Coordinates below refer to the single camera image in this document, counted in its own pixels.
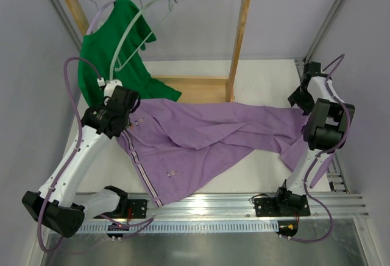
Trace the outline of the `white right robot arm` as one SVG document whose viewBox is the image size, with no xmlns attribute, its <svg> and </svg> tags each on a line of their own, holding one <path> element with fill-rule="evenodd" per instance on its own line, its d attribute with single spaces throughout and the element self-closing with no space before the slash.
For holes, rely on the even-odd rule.
<svg viewBox="0 0 390 266">
<path fill-rule="evenodd" d="M 308 121 L 303 128 L 303 155 L 273 198 L 277 216 L 309 216 L 308 189 L 326 172 L 335 150 L 347 138 L 355 106 L 345 103 L 332 85 L 331 75 L 318 62 L 306 63 L 299 87 L 288 97 Z"/>
</svg>

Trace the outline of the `purple trousers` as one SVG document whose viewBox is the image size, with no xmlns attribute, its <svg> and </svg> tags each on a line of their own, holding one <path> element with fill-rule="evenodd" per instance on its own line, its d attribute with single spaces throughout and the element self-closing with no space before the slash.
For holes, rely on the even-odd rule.
<svg viewBox="0 0 390 266">
<path fill-rule="evenodd" d="M 117 142 L 157 207 L 195 193 L 254 150 L 278 153 L 294 170 L 308 148 L 308 117 L 298 108 L 145 99 L 130 118 Z"/>
</svg>

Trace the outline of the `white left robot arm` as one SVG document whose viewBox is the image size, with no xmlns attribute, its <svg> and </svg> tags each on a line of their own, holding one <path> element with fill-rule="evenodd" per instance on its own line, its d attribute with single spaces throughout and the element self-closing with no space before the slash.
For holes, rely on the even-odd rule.
<svg viewBox="0 0 390 266">
<path fill-rule="evenodd" d="M 37 192 L 27 191 L 22 198 L 36 222 L 69 238 L 85 220 L 101 214 L 126 216 L 128 195 L 114 186 L 106 186 L 78 203 L 74 199 L 94 159 L 130 126 L 129 116 L 139 105 L 138 92 L 116 86 L 103 103 L 86 109 L 80 132 L 54 173 Z"/>
</svg>

